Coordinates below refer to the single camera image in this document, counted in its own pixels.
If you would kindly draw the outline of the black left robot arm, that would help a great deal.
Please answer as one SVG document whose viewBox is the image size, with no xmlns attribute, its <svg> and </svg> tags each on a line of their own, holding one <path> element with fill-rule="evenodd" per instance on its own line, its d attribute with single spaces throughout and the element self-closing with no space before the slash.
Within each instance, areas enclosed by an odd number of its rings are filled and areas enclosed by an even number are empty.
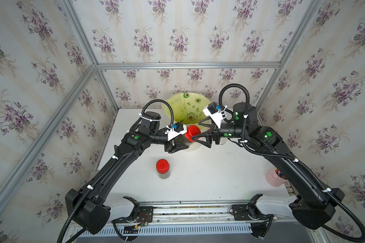
<svg viewBox="0 0 365 243">
<path fill-rule="evenodd" d="M 166 105 L 170 112 L 170 124 L 160 129 L 160 114 L 146 111 L 153 103 Z M 64 236 L 72 221 L 82 227 L 83 231 L 96 234 L 106 225 L 111 209 L 104 205 L 107 196 L 116 182 L 128 167 L 136 161 L 143 152 L 152 144 L 164 145 L 167 153 L 175 153 L 186 149 L 186 146 L 176 145 L 175 137 L 180 133 L 177 129 L 185 131 L 183 125 L 174 123 L 174 112 L 171 105 L 165 100 L 152 100 L 148 102 L 139 119 L 124 135 L 121 144 L 114 146 L 114 153 L 102 169 L 79 190 L 71 189 L 65 196 L 68 218 L 59 233 L 57 242 L 63 242 Z"/>
</svg>

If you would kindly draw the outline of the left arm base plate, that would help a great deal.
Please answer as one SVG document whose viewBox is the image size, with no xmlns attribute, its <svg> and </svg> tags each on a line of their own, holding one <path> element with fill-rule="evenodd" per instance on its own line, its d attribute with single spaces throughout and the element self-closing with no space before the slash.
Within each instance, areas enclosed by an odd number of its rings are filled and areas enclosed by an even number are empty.
<svg viewBox="0 0 365 243">
<path fill-rule="evenodd" d="M 154 207 L 152 206 L 139 206 L 128 217 L 120 217 L 112 219 L 111 222 L 116 224 L 134 224 L 138 226 L 147 226 L 153 221 Z"/>
</svg>

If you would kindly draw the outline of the red-lid tea jar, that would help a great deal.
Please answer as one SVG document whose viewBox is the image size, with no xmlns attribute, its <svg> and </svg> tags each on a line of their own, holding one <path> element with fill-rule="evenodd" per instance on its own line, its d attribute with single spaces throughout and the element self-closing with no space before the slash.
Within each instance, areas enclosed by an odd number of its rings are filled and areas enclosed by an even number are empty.
<svg viewBox="0 0 365 243">
<path fill-rule="evenodd" d="M 191 140 L 192 136 L 195 135 L 199 135 L 201 133 L 201 130 L 196 126 L 196 125 L 191 125 L 187 127 L 187 133 L 185 133 L 184 135 L 179 135 L 177 136 L 174 141 L 176 142 L 182 142 L 182 143 L 186 143 L 186 142 L 193 142 Z"/>
<path fill-rule="evenodd" d="M 170 164 L 169 164 L 169 162 L 165 159 L 160 159 L 156 163 L 156 170 L 157 170 L 158 176 L 161 179 L 167 179 L 170 175 Z"/>
</svg>

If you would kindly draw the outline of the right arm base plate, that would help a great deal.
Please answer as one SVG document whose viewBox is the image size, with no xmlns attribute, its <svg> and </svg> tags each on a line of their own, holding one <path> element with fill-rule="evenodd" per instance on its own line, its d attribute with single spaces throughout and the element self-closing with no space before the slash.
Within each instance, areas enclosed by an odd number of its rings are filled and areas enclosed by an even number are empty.
<svg viewBox="0 0 365 243">
<path fill-rule="evenodd" d="M 247 220 L 269 220 L 269 215 L 262 214 L 255 207 L 250 207 L 248 204 L 232 205 L 229 213 L 234 217 L 235 221 L 247 221 Z"/>
</svg>

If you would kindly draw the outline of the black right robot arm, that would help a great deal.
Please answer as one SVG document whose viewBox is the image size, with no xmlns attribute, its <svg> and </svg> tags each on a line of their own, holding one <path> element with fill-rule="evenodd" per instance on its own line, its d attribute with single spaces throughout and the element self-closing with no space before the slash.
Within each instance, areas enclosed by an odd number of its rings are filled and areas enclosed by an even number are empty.
<svg viewBox="0 0 365 243">
<path fill-rule="evenodd" d="M 251 216 L 276 215 L 293 217 L 308 229 L 323 228 L 351 242 L 365 243 L 365 226 L 343 203 L 344 192 L 330 188 L 314 172 L 300 161 L 288 148 L 283 138 L 271 127 L 258 123 L 257 109 L 250 104 L 246 87 L 240 84 L 226 85 L 219 93 L 219 101 L 206 105 L 206 116 L 199 122 L 208 127 L 206 132 L 192 140 L 208 148 L 220 143 L 221 138 L 235 139 L 234 144 L 247 152 L 269 161 L 295 187 L 298 194 L 286 202 L 256 194 L 248 204 Z M 358 226 L 360 236 L 351 237 L 326 225 L 340 207 Z"/>
</svg>

